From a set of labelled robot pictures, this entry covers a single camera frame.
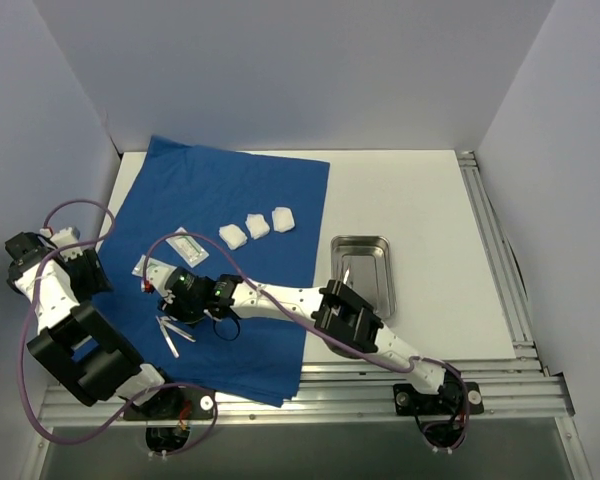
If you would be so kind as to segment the steel tweezers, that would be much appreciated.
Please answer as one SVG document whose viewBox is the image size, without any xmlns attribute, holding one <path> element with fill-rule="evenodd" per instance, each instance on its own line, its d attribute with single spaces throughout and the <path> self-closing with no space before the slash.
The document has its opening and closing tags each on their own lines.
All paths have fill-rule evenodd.
<svg viewBox="0 0 600 480">
<path fill-rule="evenodd" d="M 175 359 L 180 358 L 180 352 L 177 348 L 176 342 L 174 341 L 175 337 L 179 337 L 187 342 L 192 344 L 196 343 L 196 339 L 193 337 L 191 333 L 186 331 L 183 327 L 181 327 L 177 320 L 170 316 L 156 316 L 156 322 L 158 324 L 159 330 Z"/>
</svg>

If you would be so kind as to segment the suture packet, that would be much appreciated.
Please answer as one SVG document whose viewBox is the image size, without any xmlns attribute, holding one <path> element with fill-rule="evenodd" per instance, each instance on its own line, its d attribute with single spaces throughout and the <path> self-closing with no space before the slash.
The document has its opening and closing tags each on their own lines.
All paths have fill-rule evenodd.
<svg viewBox="0 0 600 480">
<path fill-rule="evenodd" d="M 132 275 L 136 277 L 142 277 L 143 273 L 146 273 L 146 276 L 149 277 L 150 274 L 156 270 L 172 268 L 172 265 L 167 264 L 161 260 L 155 259 L 153 257 L 147 258 L 145 255 L 141 255 L 138 262 L 132 269 Z"/>
<path fill-rule="evenodd" d="M 167 239 L 167 243 L 192 268 L 209 257 L 209 253 L 189 235 L 184 227 L 179 227 L 175 235 Z"/>
</svg>

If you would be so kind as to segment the steel instrument tray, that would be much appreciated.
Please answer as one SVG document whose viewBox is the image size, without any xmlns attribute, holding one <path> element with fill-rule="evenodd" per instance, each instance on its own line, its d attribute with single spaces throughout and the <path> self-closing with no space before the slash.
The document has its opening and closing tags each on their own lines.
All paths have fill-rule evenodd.
<svg viewBox="0 0 600 480">
<path fill-rule="evenodd" d="M 396 294 L 389 241 L 378 235 L 339 235 L 331 240 L 331 276 L 374 307 L 388 320 L 396 312 Z"/>
</svg>

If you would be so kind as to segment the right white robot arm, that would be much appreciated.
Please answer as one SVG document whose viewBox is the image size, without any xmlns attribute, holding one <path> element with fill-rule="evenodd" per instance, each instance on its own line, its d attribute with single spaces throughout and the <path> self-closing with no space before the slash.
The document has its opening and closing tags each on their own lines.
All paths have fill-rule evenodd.
<svg viewBox="0 0 600 480">
<path fill-rule="evenodd" d="M 320 288 L 284 287 L 239 275 L 213 280 L 178 267 L 163 279 L 152 275 L 149 282 L 166 296 L 161 309 L 181 323 L 194 325 L 205 318 L 294 322 L 336 355 L 404 375 L 435 412 L 447 412 L 460 400 L 459 387 L 446 378 L 444 363 L 421 355 L 341 281 L 331 280 Z"/>
</svg>

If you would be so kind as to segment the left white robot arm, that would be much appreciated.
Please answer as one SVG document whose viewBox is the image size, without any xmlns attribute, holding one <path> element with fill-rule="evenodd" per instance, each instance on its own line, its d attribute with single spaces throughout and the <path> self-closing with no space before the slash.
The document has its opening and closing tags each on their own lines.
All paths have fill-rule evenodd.
<svg viewBox="0 0 600 480">
<path fill-rule="evenodd" d="M 141 393 L 136 409 L 145 404 L 159 419 L 174 417 L 180 391 L 92 305 L 94 295 L 113 286 L 94 247 L 77 242 L 73 228 L 52 236 L 21 232 L 5 242 L 7 283 L 29 299 L 37 319 L 29 353 L 86 406 Z"/>
</svg>

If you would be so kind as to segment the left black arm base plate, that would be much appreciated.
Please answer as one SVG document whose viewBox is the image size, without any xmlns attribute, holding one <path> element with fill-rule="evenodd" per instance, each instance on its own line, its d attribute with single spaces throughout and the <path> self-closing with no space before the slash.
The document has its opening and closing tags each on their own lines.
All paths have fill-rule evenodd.
<svg viewBox="0 0 600 480">
<path fill-rule="evenodd" d="M 134 403 L 122 415 L 125 421 L 211 420 L 214 390 L 177 387 L 152 393 L 149 399 Z"/>
</svg>

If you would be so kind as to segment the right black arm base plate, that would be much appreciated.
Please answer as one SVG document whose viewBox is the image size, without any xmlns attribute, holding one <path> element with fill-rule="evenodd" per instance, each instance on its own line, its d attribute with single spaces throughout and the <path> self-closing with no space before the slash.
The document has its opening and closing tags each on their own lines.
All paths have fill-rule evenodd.
<svg viewBox="0 0 600 480">
<path fill-rule="evenodd" d="M 448 382 L 436 395 L 419 393 L 410 384 L 392 386 L 395 413 L 398 416 L 451 416 L 464 406 L 462 387 Z"/>
</svg>

